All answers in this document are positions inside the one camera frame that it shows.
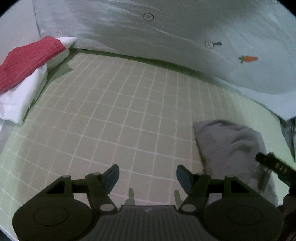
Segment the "grey fleece garment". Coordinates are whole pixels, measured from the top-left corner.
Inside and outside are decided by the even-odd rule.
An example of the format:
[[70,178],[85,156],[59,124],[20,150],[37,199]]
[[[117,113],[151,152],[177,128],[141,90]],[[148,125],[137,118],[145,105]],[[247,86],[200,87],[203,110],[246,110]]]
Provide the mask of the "grey fleece garment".
[[194,122],[193,129],[205,174],[214,179],[233,175],[278,205],[271,171],[255,159],[258,153],[266,153],[259,132],[227,120]]

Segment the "green grid cutting mat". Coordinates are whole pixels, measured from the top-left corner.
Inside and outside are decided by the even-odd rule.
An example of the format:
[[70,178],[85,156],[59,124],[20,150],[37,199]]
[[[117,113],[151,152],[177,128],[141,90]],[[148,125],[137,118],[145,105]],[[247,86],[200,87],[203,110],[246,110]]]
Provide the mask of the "green grid cutting mat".
[[266,149],[295,161],[279,118],[262,105],[171,64],[72,51],[48,75],[21,125],[1,130],[1,230],[16,240],[15,211],[61,175],[82,179],[120,167],[120,206],[173,204],[176,167],[203,167],[193,122],[228,120],[261,133]]

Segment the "white folded cloth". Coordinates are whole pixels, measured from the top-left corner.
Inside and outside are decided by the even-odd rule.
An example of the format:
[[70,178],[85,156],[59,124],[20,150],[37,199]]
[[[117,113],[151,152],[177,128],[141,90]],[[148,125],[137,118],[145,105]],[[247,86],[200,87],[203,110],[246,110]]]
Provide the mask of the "white folded cloth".
[[41,93],[47,81],[48,71],[54,69],[65,60],[69,54],[69,48],[76,42],[76,37],[56,38],[66,48],[65,51],[49,60],[45,65],[37,68],[31,75],[25,78],[14,88],[1,93],[1,119],[16,124],[23,122],[27,110],[31,107]]

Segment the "light green carrot-print sheet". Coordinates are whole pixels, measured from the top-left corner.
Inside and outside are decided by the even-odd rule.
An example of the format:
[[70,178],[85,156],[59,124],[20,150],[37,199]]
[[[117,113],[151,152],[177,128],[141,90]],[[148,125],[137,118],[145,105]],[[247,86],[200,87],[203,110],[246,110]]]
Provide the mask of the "light green carrot-print sheet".
[[279,1],[34,1],[41,36],[174,63],[295,117],[295,16]]

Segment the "red knitted folded cloth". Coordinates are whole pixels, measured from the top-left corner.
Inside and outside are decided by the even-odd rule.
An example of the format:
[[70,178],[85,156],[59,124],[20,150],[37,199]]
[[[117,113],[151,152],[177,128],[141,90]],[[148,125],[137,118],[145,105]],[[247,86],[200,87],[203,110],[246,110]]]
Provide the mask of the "red knitted folded cloth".
[[37,68],[65,50],[60,40],[46,36],[10,51],[1,64],[1,93],[14,88]]

